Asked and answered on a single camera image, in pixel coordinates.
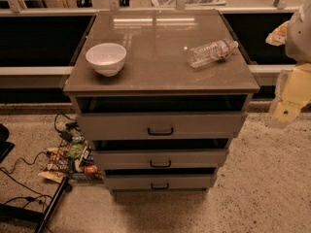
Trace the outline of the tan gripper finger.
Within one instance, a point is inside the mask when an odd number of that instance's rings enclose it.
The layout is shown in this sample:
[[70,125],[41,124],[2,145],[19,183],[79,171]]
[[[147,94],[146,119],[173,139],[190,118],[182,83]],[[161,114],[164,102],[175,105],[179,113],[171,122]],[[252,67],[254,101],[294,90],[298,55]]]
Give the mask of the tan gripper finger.
[[311,64],[295,65],[279,74],[271,115],[279,123],[290,123],[310,101]]

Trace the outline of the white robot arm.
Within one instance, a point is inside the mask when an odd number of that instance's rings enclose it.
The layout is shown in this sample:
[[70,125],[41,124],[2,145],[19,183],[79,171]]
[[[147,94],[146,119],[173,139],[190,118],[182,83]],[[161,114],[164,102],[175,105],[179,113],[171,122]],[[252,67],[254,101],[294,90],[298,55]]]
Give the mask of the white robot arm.
[[269,45],[285,46],[296,61],[291,71],[281,71],[269,112],[278,123],[292,122],[311,101],[311,0],[305,0],[290,20],[266,38]]

